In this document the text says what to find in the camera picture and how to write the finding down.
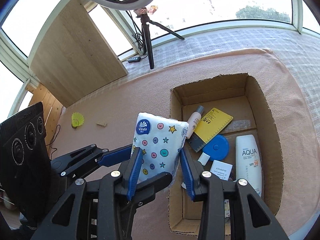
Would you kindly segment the patterned tissue pack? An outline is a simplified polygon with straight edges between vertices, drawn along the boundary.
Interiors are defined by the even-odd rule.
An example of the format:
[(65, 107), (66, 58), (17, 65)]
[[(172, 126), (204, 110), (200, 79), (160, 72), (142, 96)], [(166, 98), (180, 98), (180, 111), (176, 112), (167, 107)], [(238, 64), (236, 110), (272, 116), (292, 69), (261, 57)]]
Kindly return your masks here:
[(183, 148), (189, 124), (150, 113), (139, 113), (132, 147), (143, 153), (138, 182), (168, 172), (176, 176), (180, 150)]

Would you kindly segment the white bottle grey cap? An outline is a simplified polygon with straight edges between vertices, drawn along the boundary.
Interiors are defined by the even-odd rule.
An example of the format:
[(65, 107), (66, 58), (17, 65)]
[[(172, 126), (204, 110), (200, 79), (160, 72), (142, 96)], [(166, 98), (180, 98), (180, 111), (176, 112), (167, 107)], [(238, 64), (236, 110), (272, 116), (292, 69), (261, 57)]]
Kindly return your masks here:
[(204, 107), (200, 105), (197, 107), (196, 111), (194, 113), (192, 113), (191, 116), (189, 117), (189, 119), (187, 121), (187, 123), (189, 124), (189, 127), (188, 127), (188, 131), (186, 134), (186, 139), (190, 139), (191, 135), (195, 131), (198, 123), (200, 122), (200, 120), (202, 118), (203, 112), (204, 112)]

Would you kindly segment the patterned lighter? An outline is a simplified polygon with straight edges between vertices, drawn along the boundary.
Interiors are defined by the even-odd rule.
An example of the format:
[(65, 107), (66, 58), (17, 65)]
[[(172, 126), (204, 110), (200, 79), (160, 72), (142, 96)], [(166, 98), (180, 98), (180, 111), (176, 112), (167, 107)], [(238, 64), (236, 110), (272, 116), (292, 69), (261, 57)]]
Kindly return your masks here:
[(231, 216), (231, 212), (230, 212), (230, 207), (229, 207), (229, 200), (225, 199), (224, 200), (224, 214), (225, 214), (225, 218), (229, 218)]

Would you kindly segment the green white tube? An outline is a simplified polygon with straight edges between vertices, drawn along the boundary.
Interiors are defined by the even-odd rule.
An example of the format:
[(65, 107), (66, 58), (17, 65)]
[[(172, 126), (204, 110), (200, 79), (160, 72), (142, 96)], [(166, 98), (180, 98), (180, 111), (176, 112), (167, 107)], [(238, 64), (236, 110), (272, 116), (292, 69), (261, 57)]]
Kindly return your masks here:
[(199, 161), (202, 166), (205, 166), (209, 160), (210, 155), (207, 155), (206, 153), (202, 152), (197, 161)]

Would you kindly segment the white power adapter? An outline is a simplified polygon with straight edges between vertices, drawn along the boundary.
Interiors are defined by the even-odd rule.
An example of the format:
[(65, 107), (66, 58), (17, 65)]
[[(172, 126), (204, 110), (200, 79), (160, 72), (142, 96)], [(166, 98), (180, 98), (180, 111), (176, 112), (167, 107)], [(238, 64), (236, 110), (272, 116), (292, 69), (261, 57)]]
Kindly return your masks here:
[(210, 168), (210, 172), (222, 180), (228, 180), (232, 171), (233, 165), (222, 161), (214, 160)]

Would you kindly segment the yellow shuttlecock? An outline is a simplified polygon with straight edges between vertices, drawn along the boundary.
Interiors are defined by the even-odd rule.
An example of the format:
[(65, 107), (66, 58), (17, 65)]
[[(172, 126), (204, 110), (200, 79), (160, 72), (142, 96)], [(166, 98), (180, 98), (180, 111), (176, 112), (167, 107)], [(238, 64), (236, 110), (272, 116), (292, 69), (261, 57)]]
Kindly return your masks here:
[(74, 113), (72, 113), (71, 118), (72, 118), (72, 122), (71, 122), (72, 128), (77, 128), (77, 127), (84, 124), (85, 119), (81, 113), (74, 112)]

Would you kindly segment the wooden clothespin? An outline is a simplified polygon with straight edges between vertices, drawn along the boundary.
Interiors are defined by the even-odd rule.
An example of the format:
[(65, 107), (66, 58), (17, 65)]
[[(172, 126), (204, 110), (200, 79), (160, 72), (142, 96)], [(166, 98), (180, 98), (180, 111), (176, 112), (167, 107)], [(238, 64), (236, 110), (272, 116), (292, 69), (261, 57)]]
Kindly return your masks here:
[(101, 127), (106, 127), (107, 126), (107, 123), (106, 122), (97, 122), (96, 123), (98, 126), (101, 126)]

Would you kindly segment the white AQUA sunscreen tube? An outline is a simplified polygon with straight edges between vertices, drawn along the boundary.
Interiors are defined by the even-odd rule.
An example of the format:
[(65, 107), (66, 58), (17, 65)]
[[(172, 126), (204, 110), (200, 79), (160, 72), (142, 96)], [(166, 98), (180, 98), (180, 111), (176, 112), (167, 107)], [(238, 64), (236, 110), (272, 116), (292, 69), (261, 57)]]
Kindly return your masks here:
[(241, 135), (235, 140), (236, 179), (247, 180), (257, 194), (262, 195), (262, 168), (255, 137)]

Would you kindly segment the blue round tape measure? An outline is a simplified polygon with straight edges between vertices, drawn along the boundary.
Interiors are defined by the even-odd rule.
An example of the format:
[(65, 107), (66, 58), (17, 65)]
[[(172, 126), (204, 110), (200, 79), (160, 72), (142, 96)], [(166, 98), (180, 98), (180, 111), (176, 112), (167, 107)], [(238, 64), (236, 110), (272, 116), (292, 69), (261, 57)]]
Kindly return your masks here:
[(216, 135), (202, 149), (202, 152), (210, 155), (210, 161), (221, 161), (229, 153), (229, 142), (223, 135)]

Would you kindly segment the cardboard box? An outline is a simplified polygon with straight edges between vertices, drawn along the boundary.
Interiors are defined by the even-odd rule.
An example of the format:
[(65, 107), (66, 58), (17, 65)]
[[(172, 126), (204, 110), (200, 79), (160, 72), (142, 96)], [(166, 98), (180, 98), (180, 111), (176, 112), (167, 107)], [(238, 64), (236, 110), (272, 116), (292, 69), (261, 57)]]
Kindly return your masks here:
[(171, 117), (202, 119), (181, 151), (169, 191), (171, 231), (199, 239), (286, 239), (276, 219), (283, 159), (271, 110), (257, 80), (220, 75), (178, 86)]

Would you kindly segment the yellow black ruler card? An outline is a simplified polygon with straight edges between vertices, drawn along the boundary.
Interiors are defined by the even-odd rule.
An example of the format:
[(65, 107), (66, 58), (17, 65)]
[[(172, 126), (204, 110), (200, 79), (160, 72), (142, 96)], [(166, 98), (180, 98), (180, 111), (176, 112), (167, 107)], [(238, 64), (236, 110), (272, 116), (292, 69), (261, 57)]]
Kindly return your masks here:
[(217, 108), (212, 108), (197, 124), (195, 131), (188, 140), (189, 146), (199, 152), (216, 135), (218, 135), (233, 117)]

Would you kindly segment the wooden board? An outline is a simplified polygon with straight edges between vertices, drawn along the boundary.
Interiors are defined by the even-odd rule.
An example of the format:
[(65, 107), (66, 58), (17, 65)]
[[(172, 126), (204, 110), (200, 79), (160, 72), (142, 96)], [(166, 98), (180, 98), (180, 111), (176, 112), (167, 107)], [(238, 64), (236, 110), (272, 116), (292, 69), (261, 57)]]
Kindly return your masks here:
[(34, 42), (28, 65), (65, 107), (128, 74), (80, 0), (56, 6)]

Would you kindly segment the black tripod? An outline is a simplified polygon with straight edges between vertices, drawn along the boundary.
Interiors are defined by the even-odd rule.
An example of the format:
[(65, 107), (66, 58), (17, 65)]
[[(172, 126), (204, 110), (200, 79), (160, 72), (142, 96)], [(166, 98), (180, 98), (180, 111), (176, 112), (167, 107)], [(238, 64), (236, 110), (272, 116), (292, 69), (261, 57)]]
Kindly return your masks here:
[(148, 10), (146, 8), (136, 9), (136, 10), (134, 10), (134, 13), (137, 15), (137, 18), (140, 18), (140, 21), (142, 24), (143, 54), (148, 55), (150, 69), (154, 69), (155, 65), (154, 65), (154, 60), (153, 60), (153, 50), (152, 50), (152, 42), (151, 42), (149, 24), (155, 25), (155, 26), (161, 28), (162, 30), (166, 31), (167, 33), (174, 35), (176, 38), (179, 38), (180, 40), (184, 40), (184, 37), (174, 31), (170, 30), (169, 28), (163, 26), (162, 24), (150, 20), (150, 18), (148, 16)]

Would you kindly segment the white checkered cloth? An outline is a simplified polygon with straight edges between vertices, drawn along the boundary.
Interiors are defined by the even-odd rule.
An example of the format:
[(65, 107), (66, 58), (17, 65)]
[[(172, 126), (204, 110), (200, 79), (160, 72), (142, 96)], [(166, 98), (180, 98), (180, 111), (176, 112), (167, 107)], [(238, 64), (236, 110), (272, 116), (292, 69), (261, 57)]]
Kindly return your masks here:
[(153, 49), (155, 68), (249, 48), (269, 49), (298, 83), (319, 132), (319, 38), (276, 28), (236, 28), (192, 35)]

